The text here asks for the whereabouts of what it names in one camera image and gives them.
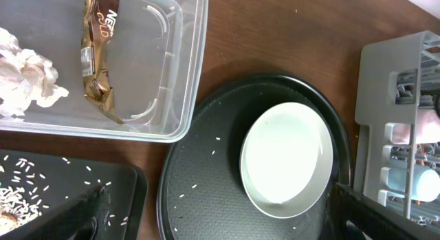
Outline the food scraps pile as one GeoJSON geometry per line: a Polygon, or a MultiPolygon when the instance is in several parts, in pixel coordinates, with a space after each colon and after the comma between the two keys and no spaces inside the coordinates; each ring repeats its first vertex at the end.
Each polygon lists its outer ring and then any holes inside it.
{"type": "MultiPolygon", "coordinates": [[[[1,154],[1,236],[93,188],[109,189],[98,167],[68,157],[1,154]]],[[[108,237],[116,215],[109,209],[108,237]]]]}

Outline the blue cup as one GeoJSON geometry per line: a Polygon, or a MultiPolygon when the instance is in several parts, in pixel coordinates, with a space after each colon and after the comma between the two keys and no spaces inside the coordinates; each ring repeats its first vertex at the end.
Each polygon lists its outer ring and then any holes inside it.
{"type": "MultiPolygon", "coordinates": [[[[390,168],[387,186],[399,192],[406,189],[406,171],[403,168],[390,168]]],[[[411,199],[423,202],[434,201],[439,196],[438,173],[419,164],[414,165],[411,199]]]]}

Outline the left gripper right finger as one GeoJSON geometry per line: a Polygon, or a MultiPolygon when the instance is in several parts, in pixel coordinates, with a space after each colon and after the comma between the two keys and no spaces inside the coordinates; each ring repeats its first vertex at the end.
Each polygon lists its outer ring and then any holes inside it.
{"type": "Polygon", "coordinates": [[[328,197],[334,239],[439,239],[439,234],[398,215],[377,202],[336,183],[328,197]]]}

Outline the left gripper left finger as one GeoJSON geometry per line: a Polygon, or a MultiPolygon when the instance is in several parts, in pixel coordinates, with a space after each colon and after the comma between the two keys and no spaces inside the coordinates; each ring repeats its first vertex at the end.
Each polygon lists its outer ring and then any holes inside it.
{"type": "Polygon", "coordinates": [[[94,186],[31,222],[1,236],[3,240],[107,239],[109,190],[94,186]]]}

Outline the white tissue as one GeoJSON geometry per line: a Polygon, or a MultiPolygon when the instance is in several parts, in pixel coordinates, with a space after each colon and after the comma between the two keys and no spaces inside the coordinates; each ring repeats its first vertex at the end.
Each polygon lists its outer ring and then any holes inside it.
{"type": "Polygon", "coordinates": [[[23,117],[35,102],[51,107],[69,91],[56,84],[58,71],[53,62],[34,50],[19,46],[16,36],[1,29],[1,115],[23,117]]]}

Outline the gold brown snack wrapper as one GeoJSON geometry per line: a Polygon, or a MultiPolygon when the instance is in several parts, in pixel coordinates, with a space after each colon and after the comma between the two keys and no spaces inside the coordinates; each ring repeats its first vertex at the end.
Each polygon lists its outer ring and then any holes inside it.
{"type": "Polygon", "coordinates": [[[120,0],[85,0],[80,59],[84,97],[108,119],[116,115],[113,87],[109,84],[107,46],[113,38],[120,0]]]}

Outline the grey round plate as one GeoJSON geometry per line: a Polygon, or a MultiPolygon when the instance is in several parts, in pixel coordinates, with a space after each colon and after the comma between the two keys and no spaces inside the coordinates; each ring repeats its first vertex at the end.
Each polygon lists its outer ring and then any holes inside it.
{"type": "Polygon", "coordinates": [[[299,102],[265,111],[241,147],[245,193],[264,215],[289,219],[309,210],[327,188],[333,141],[323,117],[299,102]]]}

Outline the pink cup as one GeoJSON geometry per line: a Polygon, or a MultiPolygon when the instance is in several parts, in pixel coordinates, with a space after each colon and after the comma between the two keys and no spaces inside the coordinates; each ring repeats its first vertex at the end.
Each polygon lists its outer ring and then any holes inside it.
{"type": "MultiPolygon", "coordinates": [[[[430,144],[439,142],[439,116],[434,109],[419,109],[416,122],[416,143],[430,144]]],[[[396,124],[393,127],[391,142],[408,144],[410,140],[410,125],[396,124]]]]}

